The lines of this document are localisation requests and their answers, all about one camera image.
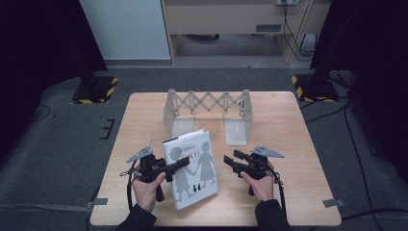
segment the electrical socket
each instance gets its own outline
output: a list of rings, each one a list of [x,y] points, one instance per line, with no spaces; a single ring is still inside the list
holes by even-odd
[[[286,2],[287,6],[296,6],[299,0],[276,0],[276,5],[283,6],[284,2]]]

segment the white cabinet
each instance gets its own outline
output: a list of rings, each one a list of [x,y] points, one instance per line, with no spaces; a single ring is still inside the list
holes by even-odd
[[[160,0],[80,0],[105,60],[170,60]]]

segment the metal frame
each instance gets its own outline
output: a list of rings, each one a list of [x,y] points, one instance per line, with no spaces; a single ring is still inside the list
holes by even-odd
[[[249,90],[243,90],[241,95],[234,98],[229,92],[224,91],[220,97],[215,97],[211,92],[206,92],[200,98],[194,91],[189,91],[184,97],[173,89],[168,90],[164,122],[172,138],[193,131],[194,115],[196,109],[202,107],[210,112],[215,107],[223,110],[225,142],[227,145],[247,145],[249,130],[252,126],[252,105]],[[192,117],[178,118],[180,111],[187,109]],[[225,118],[229,111],[238,109],[238,118]]]

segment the book cover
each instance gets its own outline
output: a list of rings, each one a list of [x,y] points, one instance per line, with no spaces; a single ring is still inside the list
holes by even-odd
[[[170,182],[176,209],[183,209],[218,192],[210,133],[203,129],[163,142],[166,164],[190,157],[190,164],[178,169]]]

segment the human hand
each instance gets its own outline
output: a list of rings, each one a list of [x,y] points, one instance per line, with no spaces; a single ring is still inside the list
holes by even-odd
[[[270,168],[273,169],[273,165],[270,161],[268,161],[268,165]],[[260,180],[255,180],[250,177],[246,172],[241,172],[241,177],[245,180],[251,187],[255,193],[255,196],[258,198],[259,201],[267,201],[273,199],[273,177],[272,176],[264,176],[264,178]]]
[[[140,179],[132,182],[135,192],[136,203],[145,211],[151,213],[156,206],[156,189],[166,178],[166,173],[162,172],[151,183],[144,183]]]

